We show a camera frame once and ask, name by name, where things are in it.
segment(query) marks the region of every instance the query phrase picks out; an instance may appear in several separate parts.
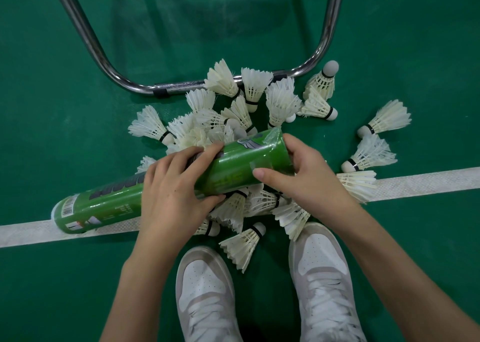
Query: person's left hand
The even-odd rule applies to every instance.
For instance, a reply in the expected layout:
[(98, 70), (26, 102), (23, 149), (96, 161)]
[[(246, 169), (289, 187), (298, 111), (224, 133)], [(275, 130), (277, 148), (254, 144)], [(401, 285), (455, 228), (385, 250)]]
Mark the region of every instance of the person's left hand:
[(225, 199), (221, 194), (198, 200), (194, 193), (195, 182), (222, 148), (221, 142), (210, 145), (187, 169), (188, 159), (203, 151), (202, 147), (189, 147), (150, 165), (143, 183), (140, 232), (132, 256), (173, 260), (207, 214)]

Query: hand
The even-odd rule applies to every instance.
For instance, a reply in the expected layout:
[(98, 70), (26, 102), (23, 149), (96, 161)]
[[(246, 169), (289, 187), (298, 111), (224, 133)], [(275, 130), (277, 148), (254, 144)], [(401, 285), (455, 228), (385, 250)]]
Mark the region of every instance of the hand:
[(225, 195), (195, 197), (194, 185), (223, 148), (210, 145), (189, 167), (190, 157), (203, 151), (189, 147), (150, 165), (141, 194), (140, 232), (132, 255), (174, 260), (178, 252), (202, 224), (207, 214)]
[(290, 134), (284, 134), (283, 138), (297, 175), (292, 177), (272, 169), (256, 168), (253, 175), (258, 180), (285, 193), (329, 227), (346, 207), (359, 207), (319, 151)]

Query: green shuttlecock tube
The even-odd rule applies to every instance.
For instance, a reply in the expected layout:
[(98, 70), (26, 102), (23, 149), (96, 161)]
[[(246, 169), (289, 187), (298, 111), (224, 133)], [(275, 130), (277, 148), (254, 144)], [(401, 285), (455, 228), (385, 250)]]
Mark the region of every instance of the green shuttlecock tube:
[[(200, 154), (192, 157), (191, 165)], [(258, 184), (252, 170), (267, 167), (293, 175), (293, 165), (280, 127), (225, 145), (195, 183), (195, 195), (203, 198)], [(67, 233), (83, 233), (98, 227), (139, 217), (145, 173), (123, 181), (69, 196), (58, 202), (51, 218)]]

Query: pile of shuttlecocks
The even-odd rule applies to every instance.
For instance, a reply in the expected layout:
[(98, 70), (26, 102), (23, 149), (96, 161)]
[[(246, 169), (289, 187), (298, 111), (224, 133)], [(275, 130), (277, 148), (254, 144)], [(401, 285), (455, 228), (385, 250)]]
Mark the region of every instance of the pile of shuttlecocks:
[[(190, 113), (173, 119), (165, 126), (155, 109), (148, 105), (137, 113), (137, 119), (128, 128), (129, 133), (162, 142), (166, 145), (167, 154), (190, 146), (207, 147), (216, 140), (227, 144), (257, 133), (250, 113), (257, 110), (263, 93), (269, 111), (269, 128), (293, 122), (297, 114), (334, 120), (338, 112), (327, 101), (333, 96), (338, 70), (336, 61), (327, 62), (321, 72), (308, 80), (303, 91), (303, 102), (294, 94), (293, 78), (275, 77), (272, 72), (242, 68), (242, 84), (239, 85), (222, 59), (209, 69), (203, 89), (191, 90), (186, 94)], [(230, 108), (220, 113), (213, 110), (216, 94), (231, 98)], [(402, 102), (394, 100), (381, 108), (367, 125), (358, 129), (357, 134), (361, 138), (358, 149), (342, 164), (343, 173), (337, 174), (337, 177), (359, 202), (370, 201), (376, 188), (376, 173), (362, 170), (397, 161), (378, 133), (405, 127), (410, 121), (407, 108)], [(145, 156), (137, 173), (146, 171), (155, 161)], [(195, 235), (217, 236), (220, 225), (236, 232), (237, 235), (219, 244), (237, 269), (245, 272), (257, 243), (267, 229), (258, 222), (243, 230), (243, 220), (269, 214), (274, 215), (293, 241), (297, 240), (310, 217), (293, 199), (287, 199), (283, 194), (260, 184), (227, 194), (227, 198), (210, 212)]]

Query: fingernail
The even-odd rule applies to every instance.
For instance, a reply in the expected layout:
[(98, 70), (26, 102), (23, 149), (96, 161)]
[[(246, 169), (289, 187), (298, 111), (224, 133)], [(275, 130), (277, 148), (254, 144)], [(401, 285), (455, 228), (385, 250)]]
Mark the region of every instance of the fingernail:
[(262, 180), (264, 178), (265, 171), (261, 168), (253, 169), (253, 176), (255, 176), (258, 180)]

